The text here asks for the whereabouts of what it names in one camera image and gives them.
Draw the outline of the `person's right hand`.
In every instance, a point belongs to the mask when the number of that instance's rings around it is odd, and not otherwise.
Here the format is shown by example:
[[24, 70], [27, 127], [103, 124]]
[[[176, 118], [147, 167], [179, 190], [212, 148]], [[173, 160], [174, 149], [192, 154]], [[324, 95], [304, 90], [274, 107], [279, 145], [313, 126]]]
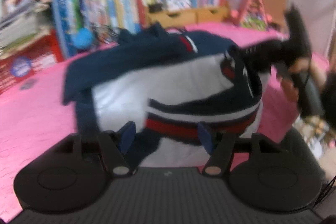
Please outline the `person's right hand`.
[[[308, 58], [297, 59], [293, 65], [288, 69], [289, 73], [300, 73], [301, 71], [310, 71], [315, 84], [320, 92], [324, 90], [327, 75], [318, 64]], [[280, 86], [289, 102], [297, 102], [299, 99], [299, 90], [294, 87], [294, 83], [290, 79], [284, 79], [282, 75], [277, 73], [277, 79], [280, 81]]]

